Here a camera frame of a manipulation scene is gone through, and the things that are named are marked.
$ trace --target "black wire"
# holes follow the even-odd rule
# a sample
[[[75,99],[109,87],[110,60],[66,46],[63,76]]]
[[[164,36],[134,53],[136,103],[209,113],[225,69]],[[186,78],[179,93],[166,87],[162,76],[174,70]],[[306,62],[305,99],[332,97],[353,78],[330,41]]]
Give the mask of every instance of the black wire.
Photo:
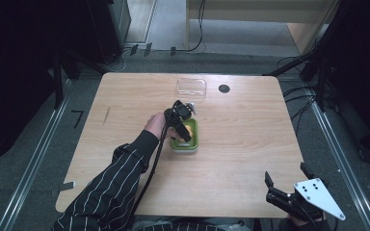
[[[293,89],[290,89],[290,90],[287,90],[283,93],[283,97],[289,95],[290,93],[296,91],[296,90],[301,90],[301,89],[314,89],[315,87],[298,87],[298,88],[293,88]]]
[[[288,103],[288,102],[293,101],[293,100],[296,100],[296,99],[300,99],[300,98],[304,98],[304,97],[315,97],[315,96],[316,96],[316,95],[314,95],[314,94],[300,95],[300,96],[293,97],[293,98],[291,98],[291,99],[287,99],[287,100],[286,100],[286,101],[284,101],[284,102]]]
[[[308,107],[314,102],[314,98],[311,98],[301,109],[299,109],[293,116],[290,117],[291,120],[295,119],[299,114],[305,112]]]
[[[338,218],[335,218],[335,225],[333,231],[336,231],[338,229]]]
[[[325,220],[324,218],[324,211],[323,210],[320,210],[321,212],[321,223],[320,223],[320,230],[323,230],[323,221]]]
[[[309,52],[311,52],[318,44],[314,44],[314,46],[311,47],[311,49],[309,50]],[[305,61],[305,60],[302,60],[302,57],[303,56],[290,56],[290,57],[284,57],[282,59],[280,59],[279,61],[277,61],[276,63],[276,68],[278,69],[278,66],[280,65],[280,63],[284,60],[287,60],[287,59],[293,59],[292,61],[295,61],[297,59],[301,60],[303,62],[303,64],[310,64],[310,63],[314,63],[315,61]],[[297,68],[297,66],[294,66],[295,69],[297,69],[298,71],[302,72],[300,69]]]
[[[294,198],[292,198],[294,202],[299,206],[299,208],[303,211],[305,216],[308,218],[308,220],[314,225],[315,230],[319,231],[317,224],[315,223],[314,219],[310,216],[310,214],[303,208],[303,206]]]
[[[172,111],[173,111],[173,108],[176,105],[176,102],[177,101],[175,101],[175,103],[173,103],[173,105],[171,107],[171,112],[170,112],[169,117],[171,117],[171,115],[172,115]],[[146,182],[144,184],[144,187],[141,190],[140,195],[138,196],[138,199],[134,203],[134,206],[133,206],[133,208],[131,210],[130,217],[129,217],[129,222],[128,222],[130,226],[131,226],[132,222],[134,221],[134,214],[137,211],[137,208],[140,205],[140,202],[143,199],[143,196],[144,196],[146,190],[148,189],[149,183],[152,180],[152,176],[155,173],[155,169],[157,168],[158,160],[159,160],[159,157],[161,155],[162,147],[164,145],[164,140],[165,140],[165,137],[167,136],[167,133],[168,133],[168,128],[169,128],[168,127],[168,122],[166,122],[165,125],[164,125],[164,128],[162,129],[162,133],[161,133],[161,137],[160,137],[160,142],[158,144],[158,149],[157,149],[157,153],[155,154],[155,160],[154,160],[154,164],[152,165],[151,172],[149,173],[148,179],[146,179]]]
[[[297,121],[297,124],[296,124],[296,137],[297,135],[299,135],[299,126],[300,126],[300,121],[302,120],[303,114],[304,114],[304,111],[300,113],[299,120]]]
[[[204,12],[205,12],[205,0],[201,0],[200,1],[200,6],[199,6],[199,13],[198,13],[198,23],[199,23],[199,30],[200,30],[200,38],[199,38],[198,44],[192,49],[175,50],[175,52],[192,52],[192,51],[195,51],[196,49],[198,49],[198,47],[200,46],[200,44],[202,43],[202,40],[203,40],[202,22],[203,22]],[[171,50],[154,50],[154,49],[150,49],[150,51],[171,52]]]

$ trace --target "table surface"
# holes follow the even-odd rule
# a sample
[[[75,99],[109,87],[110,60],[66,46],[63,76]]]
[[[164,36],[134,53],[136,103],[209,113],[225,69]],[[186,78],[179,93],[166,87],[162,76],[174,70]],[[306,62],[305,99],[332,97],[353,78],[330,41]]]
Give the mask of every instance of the table surface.
[[[179,95],[178,79],[203,79],[206,97]],[[228,85],[230,92],[220,92],[220,85]],[[56,209],[64,211],[111,163],[114,149],[135,140],[149,117],[176,99],[195,103],[198,151],[176,154],[165,140],[136,214],[284,218],[283,211],[266,202],[265,171],[287,193],[305,177],[278,79],[270,76],[105,74],[65,179],[76,187],[60,193]],[[139,192],[148,174],[142,175]]]

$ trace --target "transparent lid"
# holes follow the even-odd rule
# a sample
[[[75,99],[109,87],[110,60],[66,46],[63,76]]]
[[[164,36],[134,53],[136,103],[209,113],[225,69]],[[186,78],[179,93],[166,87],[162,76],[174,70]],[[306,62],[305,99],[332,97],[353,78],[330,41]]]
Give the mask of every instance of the transparent lid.
[[[180,98],[206,98],[206,81],[202,79],[178,79],[176,94]]]

